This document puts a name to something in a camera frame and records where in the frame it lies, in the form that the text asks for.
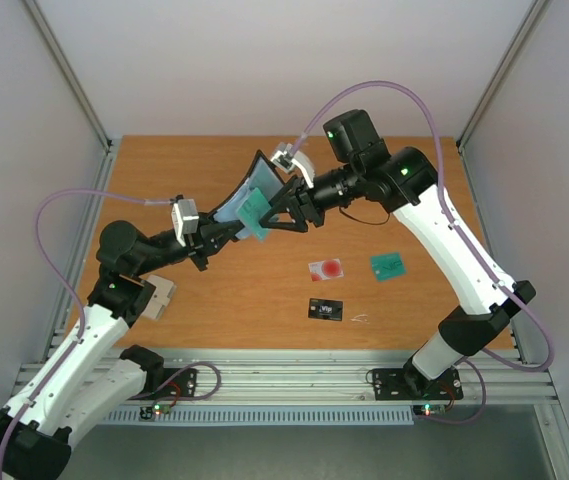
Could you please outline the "black VIP credit card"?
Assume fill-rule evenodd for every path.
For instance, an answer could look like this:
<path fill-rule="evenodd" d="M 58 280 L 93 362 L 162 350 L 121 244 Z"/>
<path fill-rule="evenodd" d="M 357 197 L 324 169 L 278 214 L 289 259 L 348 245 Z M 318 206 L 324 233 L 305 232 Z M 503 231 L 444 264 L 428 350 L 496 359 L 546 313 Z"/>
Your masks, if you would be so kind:
<path fill-rule="evenodd" d="M 343 302 L 310 298 L 308 317 L 319 320 L 341 321 L 343 318 Z"/>

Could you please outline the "green credit card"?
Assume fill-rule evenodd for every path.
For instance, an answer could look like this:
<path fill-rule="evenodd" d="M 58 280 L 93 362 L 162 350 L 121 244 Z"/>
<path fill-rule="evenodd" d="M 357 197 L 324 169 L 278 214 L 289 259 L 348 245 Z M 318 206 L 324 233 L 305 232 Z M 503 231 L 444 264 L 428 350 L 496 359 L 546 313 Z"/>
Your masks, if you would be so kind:
<path fill-rule="evenodd" d="M 378 282 L 385 282 L 406 274 L 406 267 L 398 252 L 372 256 L 370 266 Z"/>
<path fill-rule="evenodd" d="M 260 225 L 260 219 L 269 209 L 269 202 L 262 191 L 259 188 L 251 189 L 240 201 L 235 211 L 237 218 L 244 225 L 244 228 L 237 234 L 237 238 L 244 240 L 253 236 L 263 241 L 269 234 L 269 230 Z"/>

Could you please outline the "black leather card holder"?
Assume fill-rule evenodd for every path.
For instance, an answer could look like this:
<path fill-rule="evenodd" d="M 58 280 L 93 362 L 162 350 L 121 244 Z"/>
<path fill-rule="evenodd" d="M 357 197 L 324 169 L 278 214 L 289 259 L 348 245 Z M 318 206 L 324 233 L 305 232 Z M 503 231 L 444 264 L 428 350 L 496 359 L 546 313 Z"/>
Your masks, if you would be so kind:
<path fill-rule="evenodd" d="M 261 150 L 258 150 L 243 181 L 210 214 L 218 223 L 239 220 L 238 212 L 254 191 L 259 191 L 261 194 L 256 200 L 256 205 L 265 205 L 283 186 L 284 181 L 277 173 L 275 166 Z"/>

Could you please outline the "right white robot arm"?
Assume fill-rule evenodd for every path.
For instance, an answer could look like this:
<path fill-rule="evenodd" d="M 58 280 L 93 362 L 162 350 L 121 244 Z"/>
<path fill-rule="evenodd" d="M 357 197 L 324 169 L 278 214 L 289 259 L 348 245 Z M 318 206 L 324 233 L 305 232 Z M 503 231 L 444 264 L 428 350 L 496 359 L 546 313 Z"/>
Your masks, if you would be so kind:
<path fill-rule="evenodd" d="M 269 202 L 260 219 L 269 229 L 304 233 L 320 227 L 328 210 L 364 198 L 380 204 L 422 244 L 453 288 L 458 306 L 404 364 L 396 382 L 412 399 L 440 385 L 456 362 L 490 344 L 535 296 L 528 281 L 502 272 L 455 212 L 424 153 L 405 147 L 389 152 L 368 113 L 343 113 L 323 126 L 341 167 L 312 173 L 310 160 L 282 143 L 271 162 L 286 173 L 299 169 Z"/>

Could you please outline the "red white credit card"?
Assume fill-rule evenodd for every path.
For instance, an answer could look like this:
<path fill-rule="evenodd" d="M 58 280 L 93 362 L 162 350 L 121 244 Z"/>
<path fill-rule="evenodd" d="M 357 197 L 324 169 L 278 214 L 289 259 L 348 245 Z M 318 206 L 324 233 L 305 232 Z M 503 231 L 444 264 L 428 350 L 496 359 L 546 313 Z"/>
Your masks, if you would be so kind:
<path fill-rule="evenodd" d="M 344 276 L 343 267 L 339 259 L 329 259 L 308 264 L 311 280 L 325 281 Z"/>

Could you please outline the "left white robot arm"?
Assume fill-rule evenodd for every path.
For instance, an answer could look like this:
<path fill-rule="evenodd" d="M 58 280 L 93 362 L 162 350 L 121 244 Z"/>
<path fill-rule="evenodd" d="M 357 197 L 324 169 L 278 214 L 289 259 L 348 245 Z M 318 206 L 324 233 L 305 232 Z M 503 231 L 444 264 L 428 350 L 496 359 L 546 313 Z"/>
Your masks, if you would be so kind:
<path fill-rule="evenodd" d="M 127 400 L 166 394 L 190 398 L 175 387 L 161 355 L 126 348 L 91 384 L 88 375 L 128 333 L 151 302 L 155 286 L 145 274 L 192 261 L 205 270 L 210 256 L 235 240 L 239 220 L 194 216 L 148 237 L 133 224 L 108 224 L 99 239 L 98 279 L 61 345 L 35 376 L 0 407 L 0 479 L 56 479 L 79 441 Z"/>

